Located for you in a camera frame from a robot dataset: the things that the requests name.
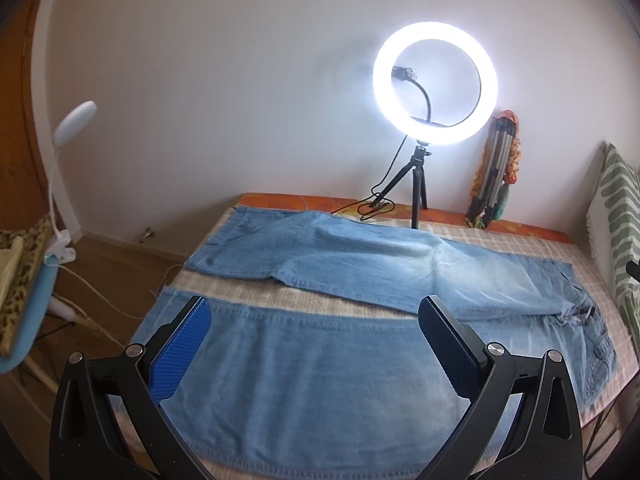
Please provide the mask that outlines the light blue denim pants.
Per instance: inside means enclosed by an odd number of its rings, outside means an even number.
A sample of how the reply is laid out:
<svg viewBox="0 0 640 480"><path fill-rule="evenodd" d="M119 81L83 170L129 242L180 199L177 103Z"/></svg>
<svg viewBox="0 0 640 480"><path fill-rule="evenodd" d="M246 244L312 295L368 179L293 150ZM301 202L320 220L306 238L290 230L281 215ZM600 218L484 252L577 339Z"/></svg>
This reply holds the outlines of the light blue denim pants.
<svg viewBox="0 0 640 480"><path fill-rule="evenodd" d="M558 350L589 420L637 368L596 268L573 244L320 211L237 206L134 333L193 296L207 335L162 404L206 465L275 479L410 479L468 408L418 322L435 295L517 356Z"/></svg>

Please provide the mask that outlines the white power strip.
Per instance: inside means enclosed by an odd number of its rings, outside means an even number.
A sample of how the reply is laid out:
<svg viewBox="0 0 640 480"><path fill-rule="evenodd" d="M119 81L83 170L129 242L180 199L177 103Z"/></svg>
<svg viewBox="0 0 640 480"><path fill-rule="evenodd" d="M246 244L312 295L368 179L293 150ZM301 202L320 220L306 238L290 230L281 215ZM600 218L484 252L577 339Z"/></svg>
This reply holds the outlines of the white power strip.
<svg viewBox="0 0 640 480"><path fill-rule="evenodd" d="M93 329L93 325L83 314L78 314L69 304L51 297L48 304L48 312L62 318L66 322L78 324Z"/></svg>

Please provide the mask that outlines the light blue chair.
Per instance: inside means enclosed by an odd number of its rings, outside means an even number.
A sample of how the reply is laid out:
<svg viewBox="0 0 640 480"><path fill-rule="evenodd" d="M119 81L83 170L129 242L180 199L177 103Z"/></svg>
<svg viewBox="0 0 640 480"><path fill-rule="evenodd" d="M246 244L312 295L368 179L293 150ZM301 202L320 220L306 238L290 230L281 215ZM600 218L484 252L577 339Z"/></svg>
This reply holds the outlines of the light blue chair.
<svg viewBox="0 0 640 480"><path fill-rule="evenodd" d="M9 356L2 356L0 359L1 374L9 373L28 356L48 310L57 277L58 259L53 256L45 258L32 285L20 324L18 324L12 351Z"/></svg>

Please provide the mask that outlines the beige checkered bed blanket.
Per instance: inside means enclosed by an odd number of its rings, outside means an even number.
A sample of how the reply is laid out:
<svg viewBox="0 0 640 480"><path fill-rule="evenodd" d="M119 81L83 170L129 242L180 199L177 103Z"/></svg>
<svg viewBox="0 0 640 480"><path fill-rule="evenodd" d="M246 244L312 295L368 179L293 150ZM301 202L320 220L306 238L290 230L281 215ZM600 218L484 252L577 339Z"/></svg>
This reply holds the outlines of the beige checkered bed blanket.
<svg viewBox="0 0 640 480"><path fill-rule="evenodd" d="M312 209L312 206L321 209L332 204L333 202L325 197L245 194L235 207L264 206L264 208L274 210L283 209L286 212L301 212L315 210ZM580 412L580 423L587 427L623 392L631 382L632 376L639 370L639 362L634 348L632 348L631 336L620 312L615 307L614 300L611 298L602 276L596 269L596 265L591 263L588 257L564 233L502 221L498 222L497 231L494 228L490 228L489 231L472 230L459 224L462 220L458 214L445 214L441 211L436 211L434 218L445 223L427 221L420 229L432 232L446 238L446 240L456 240L506 254L550 258L570 263L573 266L580 284L584 285L586 291L596 300L616 354L616 367L605 388L594 398L592 403ZM274 281L256 282L236 280L235 278L214 278L187 270L179 271L170 287L182 292L193 292L194 294L200 292L205 296L228 300L235 304L252 304L261 308L305 314L346 316L346 318L385 318L386 320L400 320L407 318L408 315L372 307L361 302L322 295L318 292L305 292ZM127 442L141 452L142 443L134 432L134 426L132 426L130 419L125 415L124 408L116 408L116 418L120 429L124 430ZM199 450L195 450L195 453L203 466L217 479L274 479L254 474L253 471L245 470L246 468L238 469L227 464L214 462Z"/></svg>

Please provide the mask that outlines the leopard print cloth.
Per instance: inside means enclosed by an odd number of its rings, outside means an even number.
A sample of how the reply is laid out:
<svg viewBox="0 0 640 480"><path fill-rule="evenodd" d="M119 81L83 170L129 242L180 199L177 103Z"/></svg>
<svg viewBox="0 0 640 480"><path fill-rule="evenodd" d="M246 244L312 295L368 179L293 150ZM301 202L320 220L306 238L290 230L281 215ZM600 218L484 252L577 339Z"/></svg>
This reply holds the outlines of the leopard print cloth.
<svg viewBox="0 0 640 480"><path fill-rule="evenodd" d="M9 356L52 236L48 216L27 230L1 231L1 355Z"/></svg>

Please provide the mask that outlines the green white patterned pillow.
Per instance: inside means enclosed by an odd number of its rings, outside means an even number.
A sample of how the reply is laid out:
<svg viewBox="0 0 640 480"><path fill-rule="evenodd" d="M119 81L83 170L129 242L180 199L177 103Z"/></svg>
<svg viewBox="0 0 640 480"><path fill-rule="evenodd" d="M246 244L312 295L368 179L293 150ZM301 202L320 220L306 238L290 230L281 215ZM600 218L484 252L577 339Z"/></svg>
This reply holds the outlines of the green white patterned pillow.
<svg viewBox="0 0 640 480"><path fill-rule="evenodd" d="M638 347L639 281L629 275L627 263L639 261L639 174L613 144L603 152L587 230L593 261Z"/></svg>

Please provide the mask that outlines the black mini tripod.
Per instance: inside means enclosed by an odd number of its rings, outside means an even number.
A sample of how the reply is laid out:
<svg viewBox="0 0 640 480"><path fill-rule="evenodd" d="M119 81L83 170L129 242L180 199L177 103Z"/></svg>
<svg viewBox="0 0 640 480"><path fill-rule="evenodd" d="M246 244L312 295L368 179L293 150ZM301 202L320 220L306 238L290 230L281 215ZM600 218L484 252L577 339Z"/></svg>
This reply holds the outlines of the black mini tripod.
<svg viewBox="0 0 640 480"><path fill-rule="evenodd" d="M370 194L372 200L370 201L368 208L369 210L363 215L364 218L369 219L377 216L378 214L383 213L383 208L386 204L390 204L392 201L387 198L387 195L390 194L390 191L396 188L398 183L407 175L411 174L412 183L411 183L411 217L410 217L410 228L413 230L419 229L419 217L421 210L427 210L427 192L426 192L426 177L424 172L424 164L425 159L428 156L431 156L431 152L428 150L428 144L425 142L418 141L416 142L416 147L409 159L409 161L402 166L398 173L392 177L389 184L386 184L381 191L378 188L385 182L386 178L390 174L390 170L393 169L395 160L399 155L399 152L404 145L404 142L401 142L400 147L398 148L396 155L392 159L390 166L386 170L386 173L382 177L381 181L377 184L373 185L370 189Z"/></svg>

